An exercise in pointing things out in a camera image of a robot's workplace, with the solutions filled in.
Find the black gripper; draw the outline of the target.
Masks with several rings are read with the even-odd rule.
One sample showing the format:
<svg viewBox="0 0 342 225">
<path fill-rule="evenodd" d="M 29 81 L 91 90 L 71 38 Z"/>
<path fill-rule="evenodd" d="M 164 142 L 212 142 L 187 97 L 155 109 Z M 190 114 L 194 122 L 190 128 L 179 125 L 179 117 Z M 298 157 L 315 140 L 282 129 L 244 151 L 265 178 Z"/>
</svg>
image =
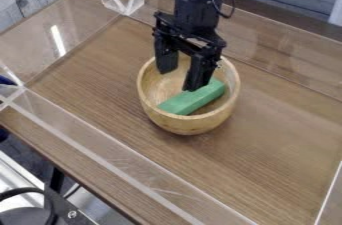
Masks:
<svg viewBox="0 0 342 225">
<path fill-rule="evenodd" d="M 154 27 L 156 67 L 162 74 L 178 68 L 179 52 L 191 57 L 183 90 L 194 92 L 208 84 L 220 53 L 227 46 L 216 33 L 219 15 L 202 11 L 195 15 L 158 11 Z"/>
</svg>

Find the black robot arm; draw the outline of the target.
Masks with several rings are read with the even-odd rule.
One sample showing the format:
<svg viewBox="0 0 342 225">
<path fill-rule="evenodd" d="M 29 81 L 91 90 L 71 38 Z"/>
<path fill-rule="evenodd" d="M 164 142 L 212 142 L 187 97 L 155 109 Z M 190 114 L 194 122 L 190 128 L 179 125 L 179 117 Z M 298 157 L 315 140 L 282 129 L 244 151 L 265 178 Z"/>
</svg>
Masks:
<svg viewBox="0 0 342 225">
<path fill-rule="evenodd" d="M 223 0 L 175 0 L 174 13 L 154 13 L 155 61 L 160 74 L 178 68 L 179 53 L 191 58 L 183 89 L 206 86 L 220 60 L 227 42 L 216 34 Z"/>
</svg>

